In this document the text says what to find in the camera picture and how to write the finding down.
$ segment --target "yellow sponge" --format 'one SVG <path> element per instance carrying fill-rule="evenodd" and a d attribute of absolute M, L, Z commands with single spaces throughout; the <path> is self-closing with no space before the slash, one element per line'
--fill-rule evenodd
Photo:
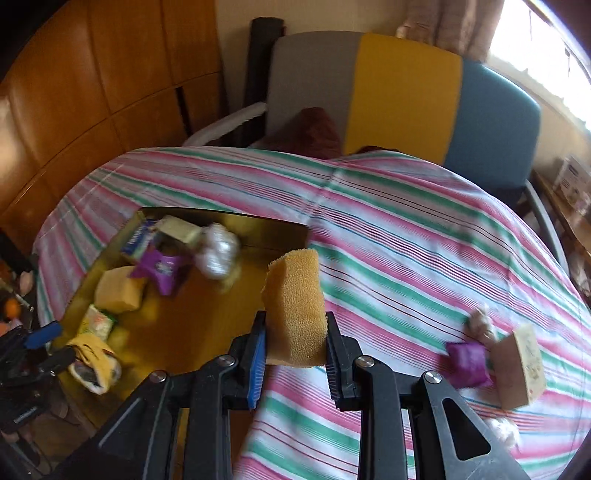
<path fill-rule="evenodd" d="M 139 309 L 147 278 L 128 278 L 135 267 L 107 270 L 95 290 L 95 307 L 111 313 Z"/>
<path fill-rule="evenodd" d="M 316 250 L 294 250 L 269 265 L 261 293 L 267 311 L 267 363 L 326 363 L 327 323 Z"/>

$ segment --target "curtain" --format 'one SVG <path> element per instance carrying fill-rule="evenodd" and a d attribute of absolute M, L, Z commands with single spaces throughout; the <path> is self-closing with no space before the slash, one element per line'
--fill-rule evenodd
<path fill-rule="evenodd" d="M 484 61 L 504 0 L 410 0 L 396 36 Z"/>

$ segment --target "orange object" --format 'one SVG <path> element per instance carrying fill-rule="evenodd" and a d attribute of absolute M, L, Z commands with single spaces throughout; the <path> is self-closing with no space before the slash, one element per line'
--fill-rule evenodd
<path fill-rule="evenodd" d="M 20 318 L 21 304 L 16 299 L 8 299 L 4 304 L 4 315 L 11 320 Z"/>

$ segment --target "chair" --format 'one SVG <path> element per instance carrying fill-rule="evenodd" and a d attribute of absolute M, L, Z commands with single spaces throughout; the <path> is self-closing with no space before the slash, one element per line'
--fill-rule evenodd
<path fill-rule="evenodd" d="M 272 134 L 314 106 L 335 121 L 347 155 L 366 145 L 397 149 L 443 165 L 511 208 L 525 193 L 542 240 L 568 272 L 528 181 L 540 107 L 485 66 L 436 47 L 341 31 L 282 37 L 272 55 L 267 101 L 209 125 L 184 145 L 205 145 L 263 114 Z"/>

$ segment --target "purple package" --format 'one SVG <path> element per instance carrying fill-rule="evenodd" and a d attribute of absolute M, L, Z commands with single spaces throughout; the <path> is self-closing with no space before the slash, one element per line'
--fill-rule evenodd
<path fill-rule="evenodd" d="M 486 347 L 479 342 L 446 343 L 454 371 L 448 377 L 455 388 L 488 387 L 492 380 L 486 368 Z"/>
<path fill-rule="evenodd" d="M 161 295 L 173 293 L 178 279 L 179 269 L 190 261 L 184 255 L 169 257 L 151 247 L 146 250 L 139 263 L 130 273 L 130 278 L 148 277 L 156 283 Z"/>

